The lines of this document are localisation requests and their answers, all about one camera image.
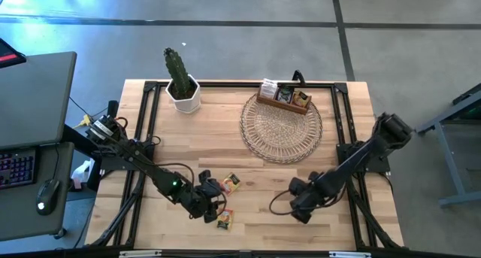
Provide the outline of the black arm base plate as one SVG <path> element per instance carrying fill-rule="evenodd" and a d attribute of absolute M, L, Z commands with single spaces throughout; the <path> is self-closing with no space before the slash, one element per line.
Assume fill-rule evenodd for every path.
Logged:
<path fill-rule="evenodd" d="M 152 141 L 127 140 L 119 144 L 104 144 L 98 146 L 101 156 L 101 167 L 105 170 L 137 171 L 138 168 L 129 160 L 143 155 L 153 158 L 156 143 Z"/>
<path fill-rule="evenodd" d="M 352 156 L 363 145 L 363 141 L 357 141 L 354 144 L 338 144 L 336 147 L 338 162 L 341 164 L 343 161 Z M 358 171 L 376 173 L 390 172 L 389 161 L 386 156 L 379 156 L 377 158 L 369 156 L 368 158 L 364 159 L 363 162 L 358 166 Z"/>

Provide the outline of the dark keyboard desk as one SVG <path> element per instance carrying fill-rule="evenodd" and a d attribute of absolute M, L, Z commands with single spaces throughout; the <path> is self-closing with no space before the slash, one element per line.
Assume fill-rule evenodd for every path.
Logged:
<path fill-rule="evenodd" d="M 37 151 L 35 182 L 0 190 L 0 241 L 37 235 L 51 235 L 59 239 L 67 233 L 63 219 L 70 188 L 74 145 L 65 142 L 31 148 Z M 35 202 L 41 185 L 49 179 L 57 179 L 61 185 L 56 208 L 51 214 L 42 216 L 36 211 Z"/>

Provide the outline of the grey metal table frame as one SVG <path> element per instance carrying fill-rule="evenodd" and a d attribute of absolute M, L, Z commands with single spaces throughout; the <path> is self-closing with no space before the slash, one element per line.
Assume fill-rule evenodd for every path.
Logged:
<path fill-rule="evenodd" d="M 439 199 L 446 207 L 481 201 L 481 83 L 452 100 L 434 118 L 416 127 L 435 131 L 456 194 Z"/>

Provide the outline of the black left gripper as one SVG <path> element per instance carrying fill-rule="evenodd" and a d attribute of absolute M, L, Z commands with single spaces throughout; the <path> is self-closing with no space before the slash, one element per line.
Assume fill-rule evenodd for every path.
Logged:
<path fill-rule="evenodd" d="M 203 217 L 205 223 L 217 219 L 219 207 L 225 209 L 225 194 L 220 183 L 211 177 L 210 170 L 206 169 L 198 175 L 200 185 L 186 196 L 183 207 L 189 212 L 190 217 Z"/>

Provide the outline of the black aluminium rig frame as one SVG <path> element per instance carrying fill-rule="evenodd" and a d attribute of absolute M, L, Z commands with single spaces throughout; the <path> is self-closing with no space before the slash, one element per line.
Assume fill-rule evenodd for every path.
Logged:
<path fill-rule="evenodd" d="M 337 165 L 336 146 L 339 119 L 335 119 L 329 88 L 302 88 L 311 95 L 322 118 L 322 140 L 306 159 L 280 165 L 266 162 L 245 145 L 240 132 L 241 111 L 259 86 L 241 87 L 233 80 L 224 87 L 202 87 L 201 107 L 194 114 L 182 114 L 162 90 L 157 108 L 154 136 L 162 143 L 155 148 L 156 162 L 181 162 L 196 173 L 210 169 L 221 181 L 231 172 L 240 187 L 227 199 L 234 211 L 232 228 L 216 228 L 203 218 L 190 220 L 181 205 L 172 205 L 146 180 L 135 239 L 135 248 L 209 250 L 354 250 L 349 203 L 344 196 L 336 205 L 315 210 L 308 224 L 290 216 L 270 213 L 272 198 L 286 190 L 293 177 L 307 178 L 311 171 Z M 368 85 L 346 82 L 355 133 L 358 140 L 370 137 L 374 113 Z M 126 172 L 114 171 L 101 180 L 86 243 L 93 243 L 117 214 Z M 393 241 L 404 245 L 392 191 L 377 174 L 365 178 L 373 214 Z"/>

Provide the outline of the round woven straw mat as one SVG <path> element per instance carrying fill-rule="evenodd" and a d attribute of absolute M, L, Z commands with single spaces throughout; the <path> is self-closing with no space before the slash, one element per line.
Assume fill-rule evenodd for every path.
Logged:
<path fill-rule="evenodd" d="M 253 95 L 240 115 L 240 135 L 258 157 L 275 163 L 299 162 L 322 140 L 322 118 L 314 104 L 298 114 L 257 101 Z"/>

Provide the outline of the white frame bracket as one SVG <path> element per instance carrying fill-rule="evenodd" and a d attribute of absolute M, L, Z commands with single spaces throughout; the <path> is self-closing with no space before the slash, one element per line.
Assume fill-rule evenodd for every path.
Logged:
<path fill-rule="evenodd" d="M 126 250 L 119 253 L 119 258 L 144 258 L 162 256 L 161 250 Z"/>
<path fill-rule="evenodd" d="M 372 258 L 371 253 L 355 251 L 330 251 L 329 258 Z"/>

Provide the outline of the yellow plug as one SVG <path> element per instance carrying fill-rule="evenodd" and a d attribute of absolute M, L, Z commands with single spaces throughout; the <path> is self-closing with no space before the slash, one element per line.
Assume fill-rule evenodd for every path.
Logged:
<path fill-rule="evenodd" d="M 74 126 L 74 129 L 83 127 L 83 126 L 89 126 L 91 122 L 92 122 L 92 117 L 89 116 L 88 114 L 84 114 L 83 119 L 76 126 Z"/>

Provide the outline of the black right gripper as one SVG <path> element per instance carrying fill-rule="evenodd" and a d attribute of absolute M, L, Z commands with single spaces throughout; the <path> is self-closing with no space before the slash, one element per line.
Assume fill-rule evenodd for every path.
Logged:
<path fill-rule="evenodd" d="M 300 178 L 291 179 L 288 190 L 294 196 L 289 202 L 293 210 L 291 215 L 303 224 L 309 223 L 313 209 L 325 205 L 331 199 L 314 183 L 306 183 Z"/>

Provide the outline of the black computer keyboard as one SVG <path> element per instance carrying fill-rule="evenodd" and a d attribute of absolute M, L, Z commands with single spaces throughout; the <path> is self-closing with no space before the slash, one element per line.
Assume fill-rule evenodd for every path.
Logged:
<path fill-rule="evenodd" d="M 36 149 L 0 151 L 0 190 L 33 184 Z"/>

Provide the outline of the tall green cactus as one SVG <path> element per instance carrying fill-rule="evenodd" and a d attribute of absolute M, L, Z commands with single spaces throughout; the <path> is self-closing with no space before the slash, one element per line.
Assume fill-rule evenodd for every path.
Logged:
<path fill-rule="evenodd" d="M 176 100 L 191 98 L 195 89 L 178 52 L 168 47 L 164 50 L 164 58 L 173 82 L 171 85 L 172 96 Z"/>

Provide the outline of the white hexagonal plant pot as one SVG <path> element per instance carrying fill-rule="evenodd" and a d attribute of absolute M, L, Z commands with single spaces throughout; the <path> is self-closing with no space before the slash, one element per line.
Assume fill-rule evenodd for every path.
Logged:
<path fill-rule="evenodd" d="M 192 97 L 189 99 L 177 100 L 174 98 L 174 94 L 171 92 L 174 84 L 172 80 L 165 88 L 165 92 L 169 95 L 172 102 L 174 103 L 175 109 L 184 114 L 192 114 L 201 107 L 201 87 L 197 80 L 191 74 L 188 74 L 188 77 L 190 81 L 195 85 L 195 91 Z"/>

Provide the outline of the black computer mouse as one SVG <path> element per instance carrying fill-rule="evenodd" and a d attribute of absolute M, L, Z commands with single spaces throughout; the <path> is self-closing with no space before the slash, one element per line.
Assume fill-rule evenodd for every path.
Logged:
<path fill-rule="evenodd" d="M 42 216 L 51 214 L 56 208 L 61 182 L 57 179 L 46 180 L 36 197 L 36 211 Z"/>

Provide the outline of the wooden tea organizer box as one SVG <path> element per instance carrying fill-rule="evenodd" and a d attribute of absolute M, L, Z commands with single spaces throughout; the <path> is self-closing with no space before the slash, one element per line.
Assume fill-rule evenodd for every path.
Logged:
<path fill-rule="evenodd" d="M 308 105 L 308 107 L 307 108 L 300 108 L 300 107 L 294 106 L 292 103 L 286 104 L 286 103 L 278 102 L 276 100 L 277 91 L 276 91 L 274 99 L 267 99 L 267 98 L 261 97 L 259 95 L 259 93 L 261 92 L 261 85 L 259 87 L 259 91 L 256 94 L 256 101 L 257 102 L 265 104 L 265 105 L 270 105 L 270 106 L 275 107 L 275 108 L 280 108 L 280 109 L 283 109 L 283 110 L 286 110 L 286 111 L 292 111 L 292 112 L 295 112 L 296 114 L 305 115 L 307 113 L 307 110 L 308 110 L 308 108 L 310 107 L 310 104 L 311 104 L 311 96 L 309 96 L 310 97 L 310 104 Z M 278 87 L 280 87 L 282 85 L 285 85 L 285 84 L 280 84 L 277 81 L 277 85 L 278 85 L 277 86 L 277 90 L 278 90 Z"/>

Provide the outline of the yellow red tea packet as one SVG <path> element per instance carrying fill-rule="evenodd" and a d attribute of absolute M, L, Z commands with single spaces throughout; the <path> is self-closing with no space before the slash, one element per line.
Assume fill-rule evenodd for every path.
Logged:
<path fill-rule="evenodd" d="M 310 97 L 300 90 L 294 91 L 292 104 L 300 108 L 307 108 L 310 104 Z"/>
<path fill-rule="evenodd" d="M 218 229 L 230 230 L 234 218 L 234 211 L 232 209 L 223 210 L 216 219 L 216 227 Z"/>
<path fill-rule="evenodd" d="M 229 173 L 221 182 L 222 191 L 227 195 L 230 196 L 239 186 L 241 180 L 239 177 L 234 174 L 233 172 Z"/>

